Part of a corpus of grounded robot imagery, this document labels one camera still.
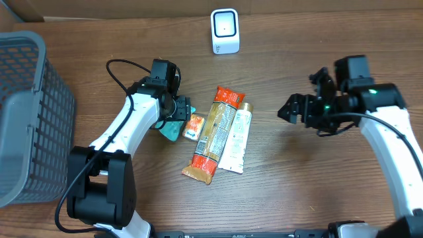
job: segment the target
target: food package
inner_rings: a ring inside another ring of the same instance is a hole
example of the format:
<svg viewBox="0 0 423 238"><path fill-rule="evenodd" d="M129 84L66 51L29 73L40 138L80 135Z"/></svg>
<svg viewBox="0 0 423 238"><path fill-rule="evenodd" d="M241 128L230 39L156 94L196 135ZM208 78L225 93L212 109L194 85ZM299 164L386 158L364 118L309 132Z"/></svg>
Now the food package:
<svg viewBox="0 0 423 238"><path fill-rule="evenodd" d="M241 174L244 172L244 154L249 137L252 109L252 105L246 102L239 105L225 149L217 166L219 169Z"/></svg>
<svg viewBox="0 0 423 238"><path fill-rule="evenodd" d="M182 170L182 174L206 184L212 182L233 118L244 96L245 94L233 92L231 89L217 87L217 93L200 134L192 162Z"/></svg>
<svg viewBox="0 0 423 238"><path fill-rule="evenodd" d="M193 141L198 141L198 138L200 138L201 130L204 126L204 121L204 117L191 114L191 120L186 123L182 135L185 138L191 139Z"/></svg>

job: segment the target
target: orange packaging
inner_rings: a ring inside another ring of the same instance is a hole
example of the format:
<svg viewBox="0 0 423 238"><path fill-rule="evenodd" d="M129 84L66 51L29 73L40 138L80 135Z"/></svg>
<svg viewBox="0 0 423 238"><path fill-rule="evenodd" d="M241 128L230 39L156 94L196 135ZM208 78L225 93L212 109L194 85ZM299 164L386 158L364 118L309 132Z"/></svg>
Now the orange packaging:
<svg viewBox="0 0 423 238"><path fill-rule="evenodd" d="M192 162L182 174L206 184L212 182L232 121L245 94L217 86L217 93L200 134Z"/></svg>
<svg viewBox="0 0 423 238"><path fill-rule="evenodd" d="M186 123L182 135L193 141L198 141L201 130L204 126L204 117L191 114L191 120Z"/></svg>

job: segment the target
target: teal object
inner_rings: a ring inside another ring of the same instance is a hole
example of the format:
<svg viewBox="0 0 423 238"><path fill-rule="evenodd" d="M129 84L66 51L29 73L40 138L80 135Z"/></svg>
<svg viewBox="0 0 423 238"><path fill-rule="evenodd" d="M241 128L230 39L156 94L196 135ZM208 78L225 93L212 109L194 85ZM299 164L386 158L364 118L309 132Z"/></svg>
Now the teal object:
<svg viewBox="0 0 423 238"><path fill-rule="evenodd" d="M191 106L191 113L194 113L196 111L196 108ZM161 127L163 122L156 123L156 128ZM164 136L166 136L167 139L175 142L180 134L180 128L184 125L184 122L166 122L165 126L161 128L159 131Z"/></svg>

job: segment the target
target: gray plastic basket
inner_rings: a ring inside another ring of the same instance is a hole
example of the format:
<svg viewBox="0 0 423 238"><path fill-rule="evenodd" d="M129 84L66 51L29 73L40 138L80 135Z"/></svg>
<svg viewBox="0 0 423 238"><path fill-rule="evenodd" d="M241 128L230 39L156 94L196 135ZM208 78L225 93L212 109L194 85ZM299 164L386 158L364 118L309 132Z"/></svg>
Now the gray plastic basket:
<svg viewBox="0 0 423 238"><path fill-rule="evenodd" d="M34 32L0 33L0 207L66 187L75 98Z"/></svg>

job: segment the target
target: product label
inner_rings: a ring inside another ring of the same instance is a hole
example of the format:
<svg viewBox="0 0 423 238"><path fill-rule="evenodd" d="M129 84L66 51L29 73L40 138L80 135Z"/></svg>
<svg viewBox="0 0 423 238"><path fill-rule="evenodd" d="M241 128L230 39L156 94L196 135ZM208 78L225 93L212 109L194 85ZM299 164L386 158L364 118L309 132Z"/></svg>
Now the product label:
<svg viewBox="0 0 423 238"><path fill-rule="evenodd" d="M198 135L194 130L187 130L184 134L184 136L188 139L198 139Z"/></svg>
<svg viewBox="0 0 423 238"><path fill-rule="evenodd" d="M227 139L225 151L223 152L219 168L243 172L245 147L251 123L251 112L238 110L233 119L231 131Z"/></svg>
<svg viewBox="0 0 423 238"><path fill-rule="evenodd" d="M221 157L227 136L229 135L232 119L236 112L237 110L235 108L226 105L225 112L223 113L222 119L219 123L219 128L216 130L216 134L211 142L210 153Z"/></svg>
<svg viewBox="0 0 423 238"><path fill-rule="evenodd" d="M195 153L203 154L204 150L206 149L206 144L207 144L207 136L198 141Z"/></svg>

